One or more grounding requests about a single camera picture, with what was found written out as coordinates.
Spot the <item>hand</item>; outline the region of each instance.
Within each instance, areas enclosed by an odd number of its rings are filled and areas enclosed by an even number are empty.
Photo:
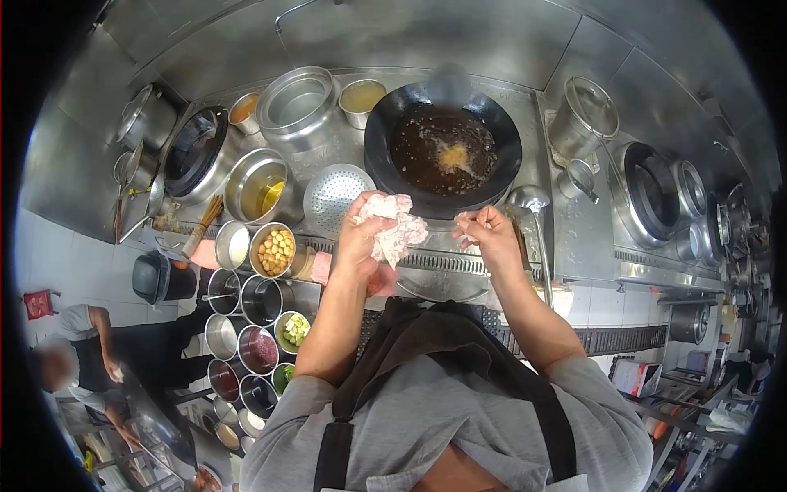
[[[106,373],[109,374],[109,378],[114,381],[115,383],[122,383],[123,378],[119,377],[122,375],[122,371],[120,370],[120,364],[115,362],[111,357],[104,356],[104,369]]]
[[[339,233],[338,252],[336,253],[337,271],[348,272],[359,280],[366,280],[377,271],[378,262],[371,257],[374,249],[374,236],[380,231],[396,226],[397,221],[383,217],[370,217],[362,224],[356,224],[354,217],[360,214],[360,208],[374,194],[385,194],[382,191],[365,191],[358,195],[342,223]]]
[[[123,440],[126,442],[126,444],[128,444],[128,447],[131,448],[132,451],[134,450],[134,448],[139,448],[139,449],[142,448],[139,445],[139,438],[137,437],[137,434],[134,433],[134,431],[123,425],[115,428],[117,429],[117,433],[120,434],[120,437],[123,438]]]
[[[514,226],[499,210],[487,205],[478,212],[461,213],[454,218],[454,222],[459,229],[451,237],[458,239],[467,234],[476,238],[484,265],[492,276],[524,273]],[[460,248],[465,249],[471,244],[465,239]]]

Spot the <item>red bag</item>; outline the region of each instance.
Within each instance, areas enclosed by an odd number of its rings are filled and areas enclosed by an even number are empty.
[[[37,320],[43,316],[52,316],[52,298],[48,290],[40,290],[25,294],[24,305],[28,308],[28,320]]]

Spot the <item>apron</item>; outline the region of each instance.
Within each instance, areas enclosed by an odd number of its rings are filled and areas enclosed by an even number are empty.
[[[353,415],[397,367],[420,355],[428,355],[439,364],[459,364],[508,396],[531,401],[546,443],[553,481],[577,475],[574,434],[554,388],[488,334],[469,306],[448,301],[422,309],[412,301],[389,298],[376,332],[334,395],[334,421],[323,433],[313,492],[345,488]]]

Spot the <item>perforated strainer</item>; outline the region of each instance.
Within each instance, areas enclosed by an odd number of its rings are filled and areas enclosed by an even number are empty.
[[[351,164],[334,164],[314,176],[303,196],[309,228],[328,239],[338,239],[342,220],[359,194],[375,190],[366,172]]]

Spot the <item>black trash can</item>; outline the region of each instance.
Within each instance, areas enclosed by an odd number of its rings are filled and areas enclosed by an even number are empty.
[[[148,304],[191,299],[197,291],[197,274],[191,268],[176,268],[172,260],[151,251],[134,262],[131,288]]]

